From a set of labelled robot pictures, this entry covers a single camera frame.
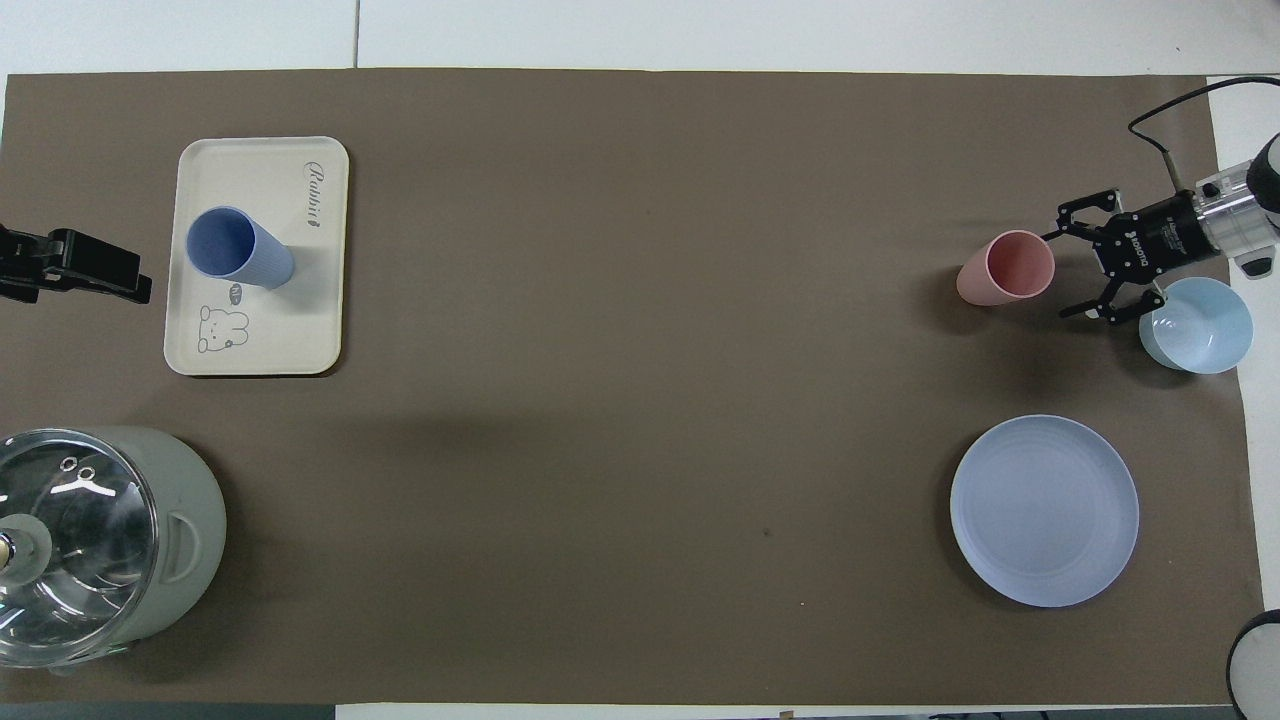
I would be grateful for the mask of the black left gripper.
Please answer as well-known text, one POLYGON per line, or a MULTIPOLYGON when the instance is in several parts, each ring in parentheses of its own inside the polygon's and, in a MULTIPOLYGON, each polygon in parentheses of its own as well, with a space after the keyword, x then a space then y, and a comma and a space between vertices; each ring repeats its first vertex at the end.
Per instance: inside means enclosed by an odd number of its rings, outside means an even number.
POLYGON ((45 279, 50 241, 58 246, 56 266, 64 272, 50 274, 50 290, 69 292, 82 290, 148 304, 152 279, 140 274, 140 256, 93 236, 55 229, 49 237, 1 225, 1 296, 20 304, 36 304, 45 279), (108 281, 83 275, 125 275, 108 281))

